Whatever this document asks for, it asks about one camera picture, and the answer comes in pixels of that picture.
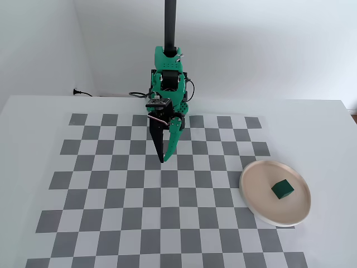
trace green block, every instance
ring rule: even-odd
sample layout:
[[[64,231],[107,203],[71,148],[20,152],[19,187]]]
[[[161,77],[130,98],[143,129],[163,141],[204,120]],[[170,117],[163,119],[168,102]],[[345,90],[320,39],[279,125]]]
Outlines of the green block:
[[[294,191],[294,188],[287,180],[282,180],[278,183],[275,183],[275,185],[272,187],[272,190],[279,199],[282,199],[290,195]]]

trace white table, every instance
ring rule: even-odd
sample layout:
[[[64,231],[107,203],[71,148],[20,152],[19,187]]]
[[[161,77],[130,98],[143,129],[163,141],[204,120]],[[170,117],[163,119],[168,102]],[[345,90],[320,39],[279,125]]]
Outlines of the white table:
[[[0,115],[0,267],[12,267],[64,115],[145,113],[144,104],[137,98],[10,97]],[[310,187],[311,213],[296,227],[309,268],[356,267],[357,125],[340,101],[196,98],[190,114],[198,113],[265,116],[280,159]]]

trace checkerboard mat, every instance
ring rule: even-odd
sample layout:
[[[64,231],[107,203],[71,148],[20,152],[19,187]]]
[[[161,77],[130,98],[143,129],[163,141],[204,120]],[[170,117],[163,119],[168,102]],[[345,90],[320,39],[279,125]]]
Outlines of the checkerboard mat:
[[[271,158],[266,141],[258,117],[187,116],[161,164],[147,116],[72,114],[34,234],[44,251],[26,268],[307,267],[295,229],[239,195],[243,168]]]

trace black metal pole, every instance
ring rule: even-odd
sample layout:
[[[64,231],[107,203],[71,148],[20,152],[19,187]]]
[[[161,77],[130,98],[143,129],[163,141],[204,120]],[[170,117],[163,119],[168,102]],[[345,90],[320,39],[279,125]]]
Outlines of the black metal pole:
[[[175,48],[176,0],[165,0],[165,48],[167,57],[176,55]]]

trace white wall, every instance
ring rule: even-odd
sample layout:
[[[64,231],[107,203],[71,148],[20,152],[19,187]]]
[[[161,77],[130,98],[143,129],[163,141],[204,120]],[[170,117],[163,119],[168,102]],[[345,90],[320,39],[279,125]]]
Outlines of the white wall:
[[[0,111],[11,94],[74,87],[95,93],[73,0],[1,0]]]
[[[357,1],[178,0],[197,96],[342,99],[357,107]],[[163,0],[75,0],[102,94],[147,91]]]

